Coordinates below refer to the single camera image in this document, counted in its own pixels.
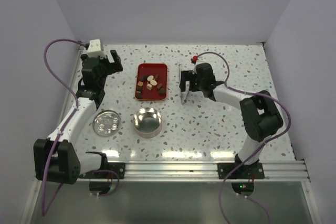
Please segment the metal tongs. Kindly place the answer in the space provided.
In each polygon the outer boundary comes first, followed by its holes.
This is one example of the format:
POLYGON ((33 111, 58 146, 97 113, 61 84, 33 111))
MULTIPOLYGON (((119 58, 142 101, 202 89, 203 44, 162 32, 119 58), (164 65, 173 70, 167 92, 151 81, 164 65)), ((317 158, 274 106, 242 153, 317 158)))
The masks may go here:
POLYGON ((180 89, 180 98, 181 98, 181 105, 184 105, 186 102, 187 102, 187 97, 190 93, 190 90, 188 93, 181 93, 181 89, 184 90, 185 89, 185 86, 188 84, 190 85, 190 76, 191 76, 191 73, 192 71, 190 69, 186 69, 185 66, 183 64, 179 64, 178 65, 178 70, 179 70, 179 89, 180 89), (189 70, 190 71, 190 75, 189 75, 189 81, 187 82, 181 82, 181 71, 183 70, 189 70))

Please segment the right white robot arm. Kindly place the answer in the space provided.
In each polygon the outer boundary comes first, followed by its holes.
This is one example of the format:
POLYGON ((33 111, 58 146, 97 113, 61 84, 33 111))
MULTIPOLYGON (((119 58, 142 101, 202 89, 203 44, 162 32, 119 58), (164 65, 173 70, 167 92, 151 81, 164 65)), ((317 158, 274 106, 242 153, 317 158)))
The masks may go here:
POLYGON ((229 87, 224 81, 216 80, 209 63, 196 64, 192 70, 181 70, 180 91, 201 92, 205 98, 240 110, 247 136, 235 157, 237 163, 234 172, 240 178, 250 175, 252 165, 259 161, 266 141, 284 124, 275 99, 266 90, 246 93, 229 87))

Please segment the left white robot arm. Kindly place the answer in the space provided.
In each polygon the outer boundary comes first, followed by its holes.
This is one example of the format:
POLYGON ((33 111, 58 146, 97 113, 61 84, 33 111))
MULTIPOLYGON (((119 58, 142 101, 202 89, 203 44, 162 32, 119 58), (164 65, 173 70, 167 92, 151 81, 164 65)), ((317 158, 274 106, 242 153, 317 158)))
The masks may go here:
POLYGON ((78 82, 75 103, 60 125, 45 139, 37 139, 33 146, 35 174, 38 180, 74 184, 80 175, 92 172, 104 178, 109 172, 107 157, 100 152, 78 155, 74 144, 89 119, 103 101, 107 76, 121 72, 123 66, 115 50, 108 58, 81 55, 82 77, 78 82))

